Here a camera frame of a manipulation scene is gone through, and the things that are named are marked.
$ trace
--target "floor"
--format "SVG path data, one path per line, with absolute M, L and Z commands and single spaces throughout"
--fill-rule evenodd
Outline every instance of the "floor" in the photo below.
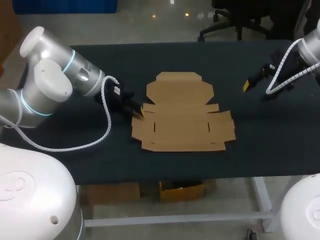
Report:
M 68 45 L 98 45 L 197 41 L 199 32 L 213 24 L 213 13 L 211 0 L 119 0 L 117 14 L 21 15 L 19 19 L 25 34 L 42 25 Z M 269 28 L 271 22 L 264 18 L 262 25 Z M 244 40 L 263 38 L 251 30 L 243 31 Z M 235 39 L 234 28 L 206 36 L 207 41 Z M 17 46 L 3 64 L 0 88 L 17 87 L 24 66 Z M 265 181 L 274 200 L 288 177 L 266 177 Z M 249 179 L 219 179 L 217 186 L 217 190 L 208 190 L 205 198 L 196 202 L 164 204 L 145 197 L 138 202 L 96 206 L 93 216 L 98 219 L 257 210 Z M 90 229 L 86 239 L 244 240 L 247 228 L 257 231 L 259 240 L 284 239 L 280 231 L 263 233 L 258 220 L 98 227 Z

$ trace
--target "flattened cardboard box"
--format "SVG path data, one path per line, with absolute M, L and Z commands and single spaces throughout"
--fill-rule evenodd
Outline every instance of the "flattened cardboard box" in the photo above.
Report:
M 206 103 L 213 86 L 195 72 L 161 72 L 146 86 L 154 104 L 143 104 L 144 118 L 132 118 L 132 134 L 141 148 L 154 152 L 226 150 L 236 139 L 230 111 Z

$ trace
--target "black office chair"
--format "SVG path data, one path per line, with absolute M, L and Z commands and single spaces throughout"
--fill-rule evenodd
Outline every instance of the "black office chair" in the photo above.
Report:
M 229 27 L 235 27 L 237 40 L 242 40 L 242 28 L 257 31 L 266 36 L 270 34 L 268 29 L 260 26 L 261 18 L 269 15 L 266 0 L 212 0 L 212 7 L 215 8 L 213 22 L 219 21 L 219 15 L 226 17 L 227 20 L 202 30 L 198 42 L 205 41 L 204 34 Z

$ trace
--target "black table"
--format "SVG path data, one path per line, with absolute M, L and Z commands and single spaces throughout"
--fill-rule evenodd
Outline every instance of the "black table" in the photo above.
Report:
M 149 152 L 131 139 L 131 123 L 112 116 L 105 141 L 83 150 L 51 153 L 71 172 L 77 185 L 148 180 L 195 180 L 256 176 L 307 175 L 320 172 L 320 88 L 303 77 L 278 99 L 260 100 L 269 80 L 244 94 L 246 78 L 288 41 L 155 43 L 75 46 L 108 75 L 125 81 L 138 100 L 162 71 L 196 72 L 213 84 L 220 110 L 231 110 L 236 141 L 221 152 Z M 105 132 L 103 108 L 74 94 L 52 117 L 25 133 L 36 143 L 67 148 L 93 142 Z M 0 142 L 36 150 L 12 129 Z

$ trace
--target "white robotic arm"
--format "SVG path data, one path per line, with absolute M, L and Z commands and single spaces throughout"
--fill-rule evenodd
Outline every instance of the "white robotic arm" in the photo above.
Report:
M 0 166 L 0 239 L 85 239 L 75 182 L 62 163 L 0 144 Z

